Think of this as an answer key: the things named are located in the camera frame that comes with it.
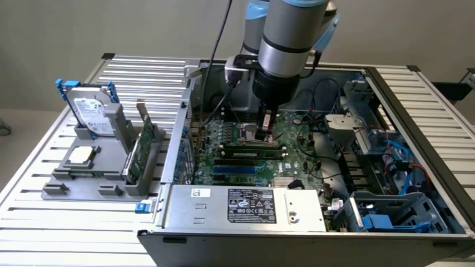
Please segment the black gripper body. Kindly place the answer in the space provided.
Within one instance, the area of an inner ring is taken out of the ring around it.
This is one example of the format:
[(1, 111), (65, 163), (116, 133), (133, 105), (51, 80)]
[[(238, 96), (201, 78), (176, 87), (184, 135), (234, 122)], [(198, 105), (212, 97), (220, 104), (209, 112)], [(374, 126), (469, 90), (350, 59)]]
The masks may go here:
[(277, 110), (278, 106), (293, 98), (300, 76), (277, 77), (264, 70), (257, 71), (253, 78), (252, 91), (258, 99), (258, 111)]

